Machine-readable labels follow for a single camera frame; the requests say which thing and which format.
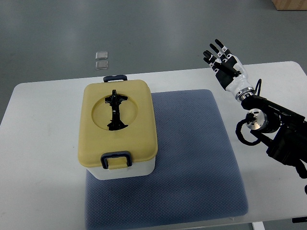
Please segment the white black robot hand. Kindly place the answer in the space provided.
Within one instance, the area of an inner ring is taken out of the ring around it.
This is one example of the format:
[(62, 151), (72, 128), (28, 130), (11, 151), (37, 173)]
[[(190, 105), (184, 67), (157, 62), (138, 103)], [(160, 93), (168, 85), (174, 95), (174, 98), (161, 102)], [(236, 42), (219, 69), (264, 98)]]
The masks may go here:
[(248, 74), (237, 56), (218, 39), (215, 39), (215, 44), (210, 44), (210, 48), (215, 54), (206, 50), (203, 60), (214, 71), (221, 87), (239, 102), (254, 95), (255, 89), (248, 82)]

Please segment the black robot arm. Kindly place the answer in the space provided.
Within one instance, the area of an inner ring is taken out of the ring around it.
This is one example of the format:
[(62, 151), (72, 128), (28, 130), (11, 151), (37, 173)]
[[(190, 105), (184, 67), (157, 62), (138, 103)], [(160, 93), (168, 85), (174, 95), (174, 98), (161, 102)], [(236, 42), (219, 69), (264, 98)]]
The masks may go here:
[(295, 167), (298, 175), (306, 179), (307, 122), (305, 117), (260, 96), (261, 79), (256, 90), (243, 94), (241, 105), (248, 110), (246, 117), (236, 126), (240, 142), (255, 146), (261, 142), (266, 153), (276, 161)]

